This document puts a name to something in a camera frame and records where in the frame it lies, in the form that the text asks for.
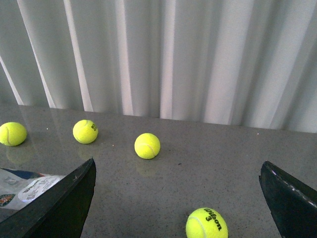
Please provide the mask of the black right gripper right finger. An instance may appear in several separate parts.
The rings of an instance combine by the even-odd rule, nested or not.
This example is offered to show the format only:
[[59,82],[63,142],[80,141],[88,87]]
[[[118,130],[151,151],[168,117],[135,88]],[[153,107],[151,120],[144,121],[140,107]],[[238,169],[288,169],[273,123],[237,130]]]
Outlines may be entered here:
[[283,238],[317,236],[317,191],[270,161],[259,176],[265,201]]

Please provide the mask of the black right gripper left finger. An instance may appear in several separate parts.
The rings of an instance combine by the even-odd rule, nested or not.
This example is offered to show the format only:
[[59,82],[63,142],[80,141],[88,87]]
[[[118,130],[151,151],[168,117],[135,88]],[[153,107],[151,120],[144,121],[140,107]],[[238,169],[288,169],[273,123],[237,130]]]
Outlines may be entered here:
[[96,165],[89,159],[2,221],[2,238],[79,238],[91,206]]

